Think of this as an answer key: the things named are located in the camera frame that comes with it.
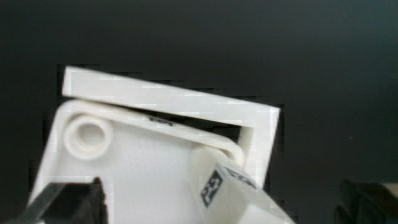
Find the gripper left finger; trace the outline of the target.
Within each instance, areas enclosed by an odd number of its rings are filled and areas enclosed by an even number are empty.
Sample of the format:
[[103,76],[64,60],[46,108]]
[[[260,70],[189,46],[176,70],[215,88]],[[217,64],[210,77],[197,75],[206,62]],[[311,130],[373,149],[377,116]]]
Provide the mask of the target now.
[[101,179],[52,182],[11,224],[109,224]]

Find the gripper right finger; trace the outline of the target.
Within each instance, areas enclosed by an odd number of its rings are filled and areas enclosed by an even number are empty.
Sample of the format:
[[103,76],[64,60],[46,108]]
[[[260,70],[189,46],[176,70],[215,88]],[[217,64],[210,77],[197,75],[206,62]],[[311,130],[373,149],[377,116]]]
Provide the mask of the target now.
[[334,224],[398,224],[398,182],[341,182]]

